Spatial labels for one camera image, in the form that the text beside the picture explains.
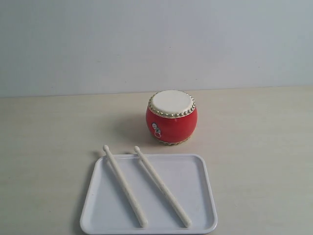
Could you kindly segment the white drumstick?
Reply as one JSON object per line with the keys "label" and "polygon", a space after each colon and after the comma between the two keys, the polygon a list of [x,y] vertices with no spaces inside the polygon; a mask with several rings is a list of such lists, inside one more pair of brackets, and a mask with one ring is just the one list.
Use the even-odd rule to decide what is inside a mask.
{"label": "white drumstick", "polygon": [[150,176],[154,180],[155,184],[159,188],[159,190],[162,192],[164,197],[167,199],[169,204],[172,206],[178,217],[181,219],[182,223],[186,228],[191,227],[192,220],[189,218],[183,207],[179,204],[176,197],[171,193],[169,188],[166,186],[164,181],[161,179],[155,168],[152,166],[152,164],[149,162],[148,158],[141,152],[140,148],[138,146],[134,147],[134,151],[142,161],[143,165],[149,172]]}
{"label": "white drumstick", "polygon": [[114,171],[114,174],[115,174],[124,194],[126,195],[128,201],[129,201],[129,204],[131,205],[140,226],[142,228],[146,227],[148,225],[148,220],[147,220],[147,218],[143,212],[141,205],[139,204],[135,195],[133,194],[133,191],[132,191],[130,185],[128,184],[121,168],[119,167],[117,161],[115,160],[115,157],[113,156],[113,154],[111,153],[111,151],[107,145],[103,145],[103,150],[106,153],[107,159],[110,162],[110,165]]}

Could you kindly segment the small red drum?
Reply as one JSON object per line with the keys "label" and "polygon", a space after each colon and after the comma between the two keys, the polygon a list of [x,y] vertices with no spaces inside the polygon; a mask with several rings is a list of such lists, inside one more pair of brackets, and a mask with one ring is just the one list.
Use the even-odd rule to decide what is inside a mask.
{"label": "small red drum", "polygon": [[151,96],[146,124],[154,138],[166,144],[179,144],[193,134],[198,121],[194,98],[184,91],[165,90]]}

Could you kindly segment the white plastic tray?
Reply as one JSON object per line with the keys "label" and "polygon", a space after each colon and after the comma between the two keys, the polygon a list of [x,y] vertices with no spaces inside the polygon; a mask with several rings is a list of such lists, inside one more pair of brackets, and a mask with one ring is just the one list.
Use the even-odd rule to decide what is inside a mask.
{"label": "white plastic tray", "polygon": [[89,235],[202,235],[213,231],[217,213],[207,169],[196,154],[148,154],[147,158],[192,221],[186,228],[135,154],[116,161],[140,203],[148,225],[140,227],[105,157],[94,167],[80,218]]}

